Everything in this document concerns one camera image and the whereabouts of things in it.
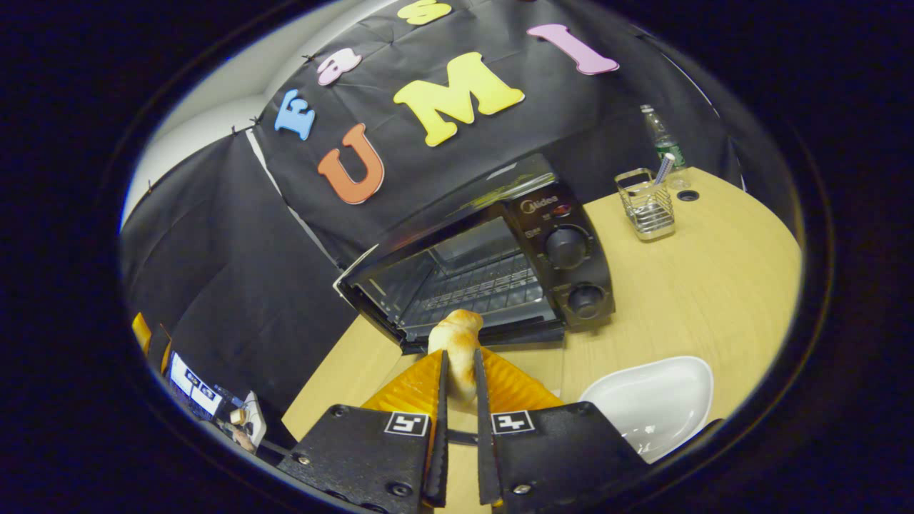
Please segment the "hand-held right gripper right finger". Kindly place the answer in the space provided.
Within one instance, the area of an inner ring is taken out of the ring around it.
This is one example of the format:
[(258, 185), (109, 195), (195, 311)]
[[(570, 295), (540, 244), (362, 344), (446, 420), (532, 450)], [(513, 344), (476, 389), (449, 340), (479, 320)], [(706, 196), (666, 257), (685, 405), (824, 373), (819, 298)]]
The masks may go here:
[(478, 491), (492, 510), (587, 510), (621, 493), (649, 465), (590, 401), (493, 412), (482, 349), (478, 394)]

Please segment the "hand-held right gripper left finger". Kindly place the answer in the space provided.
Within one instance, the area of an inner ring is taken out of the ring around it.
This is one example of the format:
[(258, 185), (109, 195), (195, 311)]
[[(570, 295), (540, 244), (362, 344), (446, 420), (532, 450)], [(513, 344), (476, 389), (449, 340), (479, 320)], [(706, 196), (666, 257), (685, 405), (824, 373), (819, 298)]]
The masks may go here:
[(278, 468), (311, 488), (365, 510), (431, 512), (446, 505), (448, 371), (436, 351), (364, 407), (336, 404)]

